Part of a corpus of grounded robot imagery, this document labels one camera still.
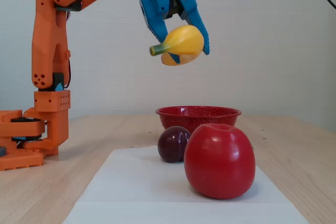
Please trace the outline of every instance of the orange robotic arm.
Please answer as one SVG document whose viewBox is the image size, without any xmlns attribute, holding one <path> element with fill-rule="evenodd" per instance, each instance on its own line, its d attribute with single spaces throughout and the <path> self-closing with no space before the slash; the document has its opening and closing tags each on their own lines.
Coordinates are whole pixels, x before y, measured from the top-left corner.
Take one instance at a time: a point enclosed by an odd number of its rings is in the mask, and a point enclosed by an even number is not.
<svg viewBox="0 0 336 224">
<path fill-rule="evenodd" d="M 42 165 L 69 136 L 70 51 L 66 22 L 96 0 L 36 0 L 32 41 L 34 107 L 0 111 L 0 170 Z M 47 124 L 47 137 L 41 139 Z"/>
</svg>

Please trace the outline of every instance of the green stem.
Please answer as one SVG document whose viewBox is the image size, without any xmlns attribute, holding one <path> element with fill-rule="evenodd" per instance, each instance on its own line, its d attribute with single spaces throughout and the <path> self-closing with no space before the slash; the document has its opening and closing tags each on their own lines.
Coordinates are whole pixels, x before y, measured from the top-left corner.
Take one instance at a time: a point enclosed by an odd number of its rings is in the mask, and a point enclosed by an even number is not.
<svg viewBox="0 0 336 224">
<path fill-rule="evenodd" d="M 169 48 L 170 46 L 168 46 L 165 43 L 162 43 L 162 44 L 150 47 L 149 51 L 151 53 L 151 56 L 155 56 L 155 55 L 160 55 L 160 54 L 163 54 L 164 52 L 167 52 Z"/>
</svg>

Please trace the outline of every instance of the wooden table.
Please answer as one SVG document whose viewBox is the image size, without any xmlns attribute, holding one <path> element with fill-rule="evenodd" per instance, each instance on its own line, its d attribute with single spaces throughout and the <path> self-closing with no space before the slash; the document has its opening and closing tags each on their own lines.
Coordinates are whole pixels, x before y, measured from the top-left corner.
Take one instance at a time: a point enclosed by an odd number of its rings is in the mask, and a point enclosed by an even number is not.
<svg viewBox="0 0 336 224">
<path fill-rule="evenodd" d="M 336 223 L 336 135 L 284 116 L 242 115 L 257 165 L 310 223 Z M 0 172 L 0 223 L 62 223 L 116 148 L 156 145 L 157 115 L 87 116 L 41 167 Z"/>
</svg>

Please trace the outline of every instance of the paper sheet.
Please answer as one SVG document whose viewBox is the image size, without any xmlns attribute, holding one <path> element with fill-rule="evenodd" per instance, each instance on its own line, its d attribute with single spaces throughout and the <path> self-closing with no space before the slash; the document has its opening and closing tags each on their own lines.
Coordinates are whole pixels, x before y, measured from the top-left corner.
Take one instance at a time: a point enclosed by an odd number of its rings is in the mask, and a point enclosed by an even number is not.
<svg viewBox="0 0 336 224">
<path fill-rule="evenodd" d="M 258 167 L 247 193 L 214 200 L 191 188 L 183 163 L 161 161 L 152 146 L 113 151 L 64 223 L 308 222 Z"/>
</svg>

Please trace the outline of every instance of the red bowl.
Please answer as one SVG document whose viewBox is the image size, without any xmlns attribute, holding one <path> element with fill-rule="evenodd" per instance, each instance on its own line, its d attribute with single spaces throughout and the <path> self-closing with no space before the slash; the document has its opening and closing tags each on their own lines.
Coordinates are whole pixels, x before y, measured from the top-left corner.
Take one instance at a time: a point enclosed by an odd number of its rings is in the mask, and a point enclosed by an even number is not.
<svg viewBox="0 0 336 224">
<path fill-rule="evenodd" d="M 216 106 L 173 106 L 156 110 L 165 129 L 182 126 L 193 133 L 202 124 L 218 123 L 235 126 L 240 110 Z"/>
</svg>

